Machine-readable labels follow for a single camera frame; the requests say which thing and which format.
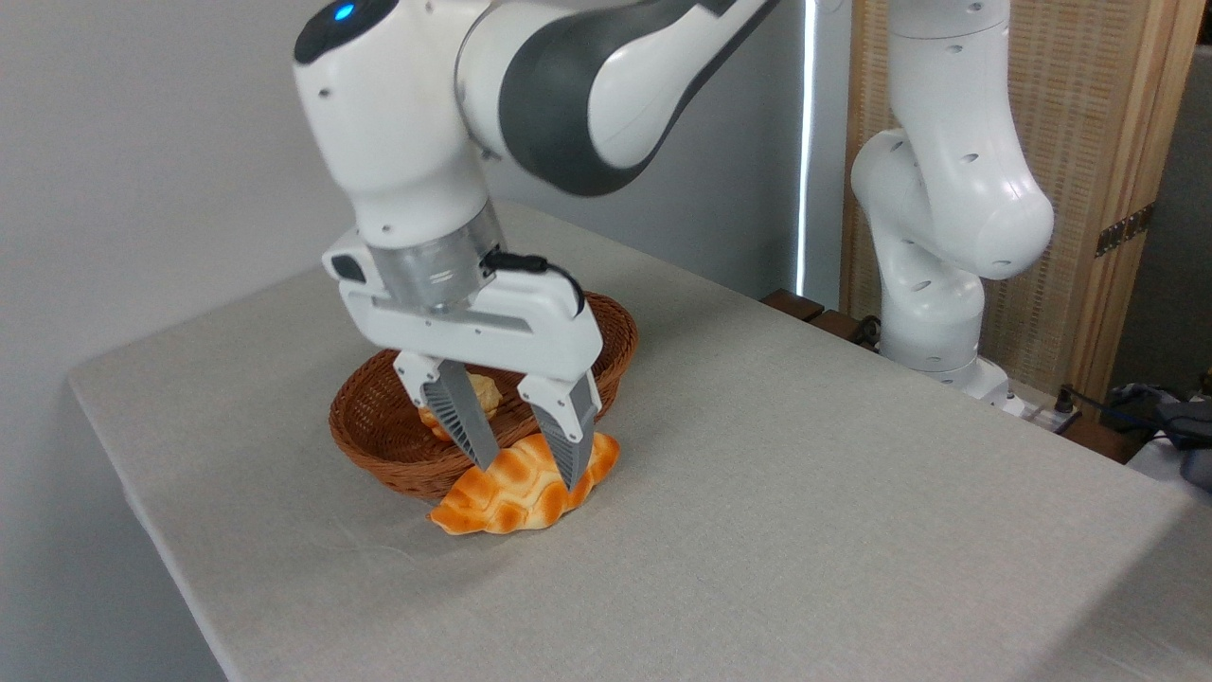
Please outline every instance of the brown woven basket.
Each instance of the brown woven basket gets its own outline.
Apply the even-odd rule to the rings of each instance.
[[[617,300],[585,292],[585,299],[602,332],[602,353],[593,373],[602,399],[601,419],[618,396],[618,384],[627,372],[639,329],[635,320]],[[400,385],[391,362],[396,351],[382,351],[345,382],[328,412],[328,428],[350,460],[375,475],[384,486],[413,498],[440,499],[471,468],[453,443],[439,441],[421,423],[417,408]],[[538,434],[530,405],[518,395],[522,376],[499,369],[468,366],[468,372],[491,377],[503,400],[490,423],[501,447]]]

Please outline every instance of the croissant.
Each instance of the croissant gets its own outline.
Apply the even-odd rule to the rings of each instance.
[[[484,377],[480,374],[469,374],[468,378],[471,379],[471,389],[475,390],[475,397],[480,400],[480,408],[488,415],[488,420],[497,417],[497,407],[501,406],[503,396],[497,389],[497,383],[492,380],[491,377]],[[434,432],[434,436],[439,441],[451,442],[450,434],[442,429],[442,425],[434,417],[434,413],[429,412],[429,408],[421,408],[417,411],[418,417],[421,417],[421,424],[424,424]]]
[[[428,518],[451,535],[547,528],[585,502],[613,469],[618,453],[618,441],[595,434],[589,466],[570,492],[543,436],[527,436],[501,451],[487,470],[467,470]]]

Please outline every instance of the metal hinge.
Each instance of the metal hinge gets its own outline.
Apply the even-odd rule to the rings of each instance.
[[[1153,204],[1098,233],[1098,248],[1094,256],[1114,251],[1120,243],[1149,229],[1150,218],[1153,218]]]

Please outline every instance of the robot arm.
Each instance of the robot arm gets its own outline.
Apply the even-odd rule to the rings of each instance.
[[[1008,22],[1008,0],[892,0],[904,127],[873,137],[851,171],[880,265],[881,355],[997,407],[1008,380],[977,356],[981,276],[1029,268],[1053,220],[1011,118]]]
[[[635,179],[770,0],[644,0],[571,12],[494,6],[468,35],[458,92],[475,138],[587,196]]]
[[[465,365],[525,374],[565,485],[588,464],[601,351],[579,287],[509,254],[478,151],[567,191],[613,191],[777,0],[644,0],[574,12],[486,0],[338,0],[295,78],[355,227],[325,253],[359,329],[400,351],[413,403],[486,468],[498,452]]]

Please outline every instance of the cable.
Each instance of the cable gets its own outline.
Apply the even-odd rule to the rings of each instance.
[[[562,267],[548,262],[548,259],[543,256],[510,253],[508,251],[502,251],[501,248],[493,248],[484,256],[480,264],[492,270],[505,269],[530,271],[534,274],[542,274],[549,270],[554,271],[567,279],[568,283],[572,285],[572,291],[577,294],[577,314],[579,315],[585,309],[585,290],[581,287],[581,282],[577,281],[577,277],[572,276],[572,273]]]
[[[867,315],[858,322],[858,338],[854,339],[854,343],[879,346],[881,331],[884,331],[884,323],[880,321],[880,317]]]
[[[1065,394],[1068,394],[1068,395],[1073,396],[1074,399],[1077,399],[1082,403],[1086,403],[1087,406],[1090,406],[1090,407],[1092,407],[1092,408],[1094,408],[1097,411],[1100,411],[1100,412],[1103,412],[1105,414],[1109,414],[1109,415],[1111,415],[1114,418],[1117,418],[1117,419],[1121,419],[1124,422],[1130,422],[1130,423],[1133,423],[1133,424],[1138,424],[1142,428],[1150,429],[1153,431],[1165,431],[1168,436],[1179,436],[1182,439],[1188,439],[1188,440],[1194,441],[1196,445],[1200,445],[1200,446],[1206,445],[1204,447],[1212,447],[1212,439],[1208,439],[1207,436],[1205,436],[1202,434],[1195,434],[1193,431],[1184,431],[1182,429],[1172,429],[1172,428],[1168,426],[1170,423],[1177,422],[1183,415],[1173,417],[1173,418],[1164,420],[1161,424],[1157,424],[1155,422],[1150,422],[1150,420],[1147,420],[1147,419],[1136,418],[1136,417],[1132,417],[1130,414],[1121,413],[1121,412],[1119,412],[1119,411],[1116,411],[1114,408],[1110,408],[1108,406],[1104,406],[1103,403],[1099,403],[1098,401],[1096,401],[1096,400],[1093,400],[1093,399],[1091,399],[1088,396],[1084,396],[1082,394],[1079,394],[1076,390],[1074,390],[1073,385],[1070,385],[1070,384],[1065,384],[1065,385],[1060,386],[1060,394],[1062,394],[1062,396],[1058,396],[1057,401],[1060,401],[1060,397],[1063,397]],[[1202,422],[1212,422],[1212,420],[1204,420],[1204,419],[1200,419],[1200,418],[1191,418],[1191,419],[1194,422],[1201,422],[1201,423]]]

